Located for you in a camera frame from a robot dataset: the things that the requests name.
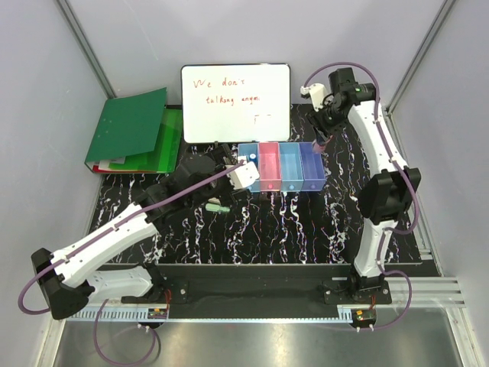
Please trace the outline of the purple plastic bin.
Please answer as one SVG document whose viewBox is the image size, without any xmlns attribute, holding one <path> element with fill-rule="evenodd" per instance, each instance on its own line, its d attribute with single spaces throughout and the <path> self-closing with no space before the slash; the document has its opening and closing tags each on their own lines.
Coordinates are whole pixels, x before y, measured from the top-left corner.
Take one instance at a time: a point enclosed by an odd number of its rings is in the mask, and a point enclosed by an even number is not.
<svg viewBox="0 0 489 367">
<path fill-rule="evenodd" d="M 300 142 L 299 147 L 303 167 L 302 191 L 321 191 L 325 185 L 322 156 L 314 152 L 311 142 Z"/>
</svg>

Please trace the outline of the light blue bin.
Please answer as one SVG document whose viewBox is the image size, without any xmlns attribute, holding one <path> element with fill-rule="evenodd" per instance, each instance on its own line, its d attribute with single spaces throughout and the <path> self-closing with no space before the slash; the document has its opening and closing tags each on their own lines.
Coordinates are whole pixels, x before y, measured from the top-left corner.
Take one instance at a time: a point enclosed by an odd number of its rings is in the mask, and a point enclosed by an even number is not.
<svg viewBox="0 0 489 367">
<path fill-rule="evenodd" d="M 250 154 L 256 154 L 257 160 L 251 161 Z M 247 161 L 253 162 L 257 170 L 259 170 L 258 143 L 243 143 L 238 145 L 238 156 L 245 156 Z M 249 188 L 252 193 L 261 191 L 260 179 L 257 179 Z"/>
<path fill-rule="evenodd" d="M 296 142 L 279 143 L 281 191 L 299 192 L 303 187 L 303 169 L 300 146 Z"/>
</svg>

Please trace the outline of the pink plastic bin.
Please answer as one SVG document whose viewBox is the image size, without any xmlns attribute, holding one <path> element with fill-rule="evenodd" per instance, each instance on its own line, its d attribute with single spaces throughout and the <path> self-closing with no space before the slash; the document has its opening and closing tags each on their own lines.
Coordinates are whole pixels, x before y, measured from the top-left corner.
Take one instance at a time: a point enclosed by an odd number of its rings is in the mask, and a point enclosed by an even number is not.
<svg viewBox="0 0 489 367">
<path fill-rule="evenodd" d="M 261 191 L 280 191 L 280 146 L 277 142 L 261 142 L 258 145 Z"/>
</svg>

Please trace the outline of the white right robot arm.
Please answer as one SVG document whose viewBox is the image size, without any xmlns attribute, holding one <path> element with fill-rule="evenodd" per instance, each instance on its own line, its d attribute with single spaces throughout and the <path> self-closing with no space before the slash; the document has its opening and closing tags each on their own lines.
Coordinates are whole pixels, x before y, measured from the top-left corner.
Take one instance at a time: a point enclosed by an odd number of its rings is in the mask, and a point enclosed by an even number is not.
<svg viewBox="0 0 489 367">
<path fill-rule="evenodd" d="M 368 160 L 370 179 L 358 196 L 364 218 L 361 244 L 342 290 L 355 303 L 364 303 L 384 289 L 384 259 L 392 234 L 413 231 L 397 225 L 409 209 L 419 215 L 421 173 L 408 166 L 387 129 L 377 80 L 359 83 L 354 75 L 357 63 L 336 62 L 333 67 L 328 86 L 306 81 L 300 94 L 312 103 L 306 118 L 316 133 L 315 151 L 323 151 L 334 134 L 350 126 Z"/>
</svg>

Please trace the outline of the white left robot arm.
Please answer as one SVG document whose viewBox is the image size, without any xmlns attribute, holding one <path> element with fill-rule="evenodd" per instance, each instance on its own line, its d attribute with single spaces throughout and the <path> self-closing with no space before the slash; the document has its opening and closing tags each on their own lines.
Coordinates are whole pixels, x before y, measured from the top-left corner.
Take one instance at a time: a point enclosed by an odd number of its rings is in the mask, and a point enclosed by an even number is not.
<svg viewBox="0 0 489 367">
<path fill-rule="evenodd" d="M 64 320 L 88 304 L 121 300 L 132 304 L 156 304 L 171 297 L 170 281 L 155 265 L 137 265 L 123 270 L 101 267 L 134 244 L 181 220 L 196 207 L 217 199 L 231 206 L 246 200 L 248 188 L 259 178 L 254 162 L 234 158 L 227 144 L 208 153 L 190 155 L 160 183 L 144 190 L 111 221 L 78 242 L 50 252 L 40 248 L 31 256 L 35 276 L 21 291 L 18 307 L 28 289 L 38 284 L 47 303 L 46 312 Z"/>
</svg>

